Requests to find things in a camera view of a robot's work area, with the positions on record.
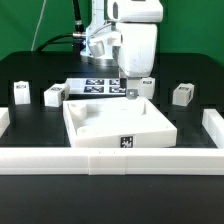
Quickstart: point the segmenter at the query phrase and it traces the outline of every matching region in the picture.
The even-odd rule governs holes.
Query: white cube
[[[8,108],[0,108],[0,137],[5,132],[6,128],[9,126],[9,111]]]
[[[173,104],[179,106],[187,106],[188,103],[193,99],[194,95],[194,85],[191,83],[183,84],[181,83],[173,91]]]
[[[14,82],[14,99],[15,104],[30,104],[29,82]]]
[[[155,79],[148,77],[142,78],[139,84],[139,96],[152,99],[155,91]]]
[[[48,107],[59,107],[69,97],[70,87],[68,84],[54,84],[44,92],[44,103]]]

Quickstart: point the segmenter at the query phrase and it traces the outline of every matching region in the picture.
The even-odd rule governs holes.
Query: cable
[[[46,43],[53,42],[55,40],[59,40],[59,39],[65,38],[65,37],[73,37],[73,34],[72,33],[61,34],[61,35],[51,38]]]
[[[74,14],[75,14],[75,30],[77,32],[83,32],[84,26],[82,23],[81,13],[79,9],[79,1],[73,0],[73,8],[74,8]]]
[[[36,51],[40,52],[42,51],[45,47],[51,44],[80,44],[80,42],[74,42],[74,41],[60,41],[60,42],[46,42],[45,44],[42,44],[39,46]]]
[[[100,32],[101,30],[107,28],[107,27],[110,26],[110,25],[111,25],[111,23],[107,23],[106,25],[103,25],[103,26],[99,27],[98,29],[96,29],[96,30],[93,32],[92,35],[97,34],[98,32]]]
[[[62,38],[67,38],[67,37],[73,37],[72,33],[65,33],[65,34],[61,34],[61,35],[58,35],[56,37],[53,37],[51,39],[49,39],[48,41],[46,41],[44,44],[42,44],[41,46],[39,46],[36,51],[41,51],[43,48],[43,46],[47,46],[49,44],[54,44],[54,41],[56,40],[59,40],[59,39],[62,39]]]
[[[41,24],[42,19],[43,19],[46,3],[47,3],[47,0],[44,0],[43,5],[42,5],[42,9],[41,9],[41,13],[40,13],[40,18],[39,18],[39,21],[38,21],[38,24],[37,24],[37,27],[36,27],[36,31],[35,31],[35,34],[34,34],[31,51],[33,51],[34,47],[35,47],[36,38],[37,38],[37,34],[38,34],[38,31],[39,31],[39,28],[40,28],[40,24]]]

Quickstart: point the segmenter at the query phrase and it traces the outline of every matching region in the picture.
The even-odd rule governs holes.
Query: white tray
[[[176,145],[177,129],[144,97],[64,101],[63,115],[71,147]]]

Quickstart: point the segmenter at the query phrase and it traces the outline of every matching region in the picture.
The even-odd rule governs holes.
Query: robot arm
[[[119,76],[126,80],[126,96],[136,99],[141,78],[149,77],[153,68],[157,26],[151,23],[162,20],[162,5],[159,0],[108,0],[107,14],[115,31],[91,35],[89,49],[93,57],[101,57],[108,40]]]

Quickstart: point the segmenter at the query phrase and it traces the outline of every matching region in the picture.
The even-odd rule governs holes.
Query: white box
[[[144,97],[64,101],[63,116],[72,147],[176,145],[177,129]]]
[[[147,99],[152,99],[155,91],[154,78],[142,78],[139,84],[139,96],[144,96]]]
[[[0,137],[3,135],[9,124],[10,119],[8,108],[0,108]]]
[[[29,82],[14,82],[14,99],[15,104],[30,104]]]
[[[44,92],[44,103],[48,107],[59,107],[69,97],[68,84],[54,84]]]
[[[188,83],[181,83],[173,91],[173,104],[179,106],[187,106],[188,103],[193,99],[194,85]]]

